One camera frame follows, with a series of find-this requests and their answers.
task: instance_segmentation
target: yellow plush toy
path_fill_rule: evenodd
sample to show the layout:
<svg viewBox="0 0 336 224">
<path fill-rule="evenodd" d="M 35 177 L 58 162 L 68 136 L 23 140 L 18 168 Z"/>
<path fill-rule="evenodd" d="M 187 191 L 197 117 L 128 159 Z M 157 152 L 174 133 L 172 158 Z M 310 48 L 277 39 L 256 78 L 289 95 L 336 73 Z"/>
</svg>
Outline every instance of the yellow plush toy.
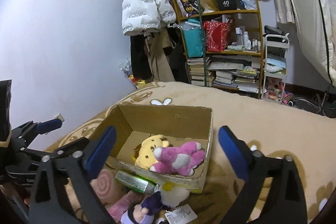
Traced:
<svg viewBox="0 0 336 224">
<path fill-rule="evenodd" d="M 135 160 L 135 166 L 149 170 L 149 168 L 158 161 L 154 157 L 153 151 L 156 147 L 169 146 L 168 141 L 162 141 L 163 135 L 154 135 L 145 139 L 141 143 L 139 156 Z"/>
</svg>

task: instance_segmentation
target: red gift bag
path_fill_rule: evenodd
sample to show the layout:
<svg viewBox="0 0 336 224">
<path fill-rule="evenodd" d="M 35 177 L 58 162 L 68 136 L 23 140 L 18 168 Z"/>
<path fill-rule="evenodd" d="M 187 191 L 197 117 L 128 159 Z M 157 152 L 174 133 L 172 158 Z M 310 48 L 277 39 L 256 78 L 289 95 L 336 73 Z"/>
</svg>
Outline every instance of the red gift bag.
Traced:
<svg viewBox="0 0 336 224">
<path fill-rule="evenodd" d="M 204 21 L 206 32 L 207 50 L 210 52 L 222 52 L 228 46 L 232 23 L 218 21 Z"/>
</svg>

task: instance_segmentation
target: bolt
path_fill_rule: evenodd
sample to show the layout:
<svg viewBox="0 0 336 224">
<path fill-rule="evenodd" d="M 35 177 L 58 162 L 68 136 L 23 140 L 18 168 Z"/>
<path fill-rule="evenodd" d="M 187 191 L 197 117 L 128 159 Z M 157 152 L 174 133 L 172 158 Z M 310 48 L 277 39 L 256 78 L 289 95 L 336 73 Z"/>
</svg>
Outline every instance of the bolt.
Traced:
<svg viewBox="0 0 336 224">
<path fill-rule="evenodd" d="M 293 161 L 293 157 L 291 155 L 286 155 L 285 160 L 286 161 Z"/>
<path fill-rule="evenodd" d="M 83 152 L 82 151 L 76 151 L 76 152 L 73 152 L 72 153 L 72 156 L 76 159 L 76 158 L 79 158 L 83 155 Z"/>
<path fill-rule="evenodd" d="M 50 156 L 49 155 L 43 156 L 43 158 L 42 158 L 43 162 L 47 162 L 48 160 L 50 160 Z"/>
<path fill-rule="evenodd" d="M 254 150 L 252 155 L 255 156 L 256 158 L 260 158 L 263 156 L 263 154 L 259 150 Z"/>
</svg>

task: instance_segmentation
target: power socket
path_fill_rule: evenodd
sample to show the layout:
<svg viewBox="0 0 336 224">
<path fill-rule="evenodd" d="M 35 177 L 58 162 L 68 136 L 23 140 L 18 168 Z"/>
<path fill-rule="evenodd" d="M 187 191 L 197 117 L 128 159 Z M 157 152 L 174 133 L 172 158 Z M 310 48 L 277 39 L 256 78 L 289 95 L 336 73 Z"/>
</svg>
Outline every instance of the power socket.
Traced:
<svg viewBox="0 0 336 224">
<path fill-rule="evenodd" d="M 57 116 L 54 117 L 55 119 L 60 119 L 62 122 L 64 122 L 64 118 L 61 113 L 59 113 Z"/>
</svg>

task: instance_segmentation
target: white wall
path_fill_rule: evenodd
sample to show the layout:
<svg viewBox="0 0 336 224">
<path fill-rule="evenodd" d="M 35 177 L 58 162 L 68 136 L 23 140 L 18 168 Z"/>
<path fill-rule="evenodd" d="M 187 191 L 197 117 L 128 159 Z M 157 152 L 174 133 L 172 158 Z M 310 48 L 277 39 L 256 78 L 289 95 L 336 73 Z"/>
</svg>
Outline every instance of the white wall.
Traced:
<svg viewBox="0 0 336 224">
<path fill-rule="evenodd" d="M 44 149 L 134 90 L 118 68 L 130 56 L 123 0 L 0 0 L 0 80 L 13 79 L 12 127 L 52 119 Z"/>
<path fill-rule="evenodd" d="M 287 83 L 305 86 L 308 88 L 325 91 L 328 82 L 319 74 L 313 65 L 303 56 L 295 24 L 279 24 L 276 22 L 276 9 L 274 0 L 259 0 L 262 23 L 282 29 L 290 33 L 291 48 L 287 58 Z"/>
</svg>

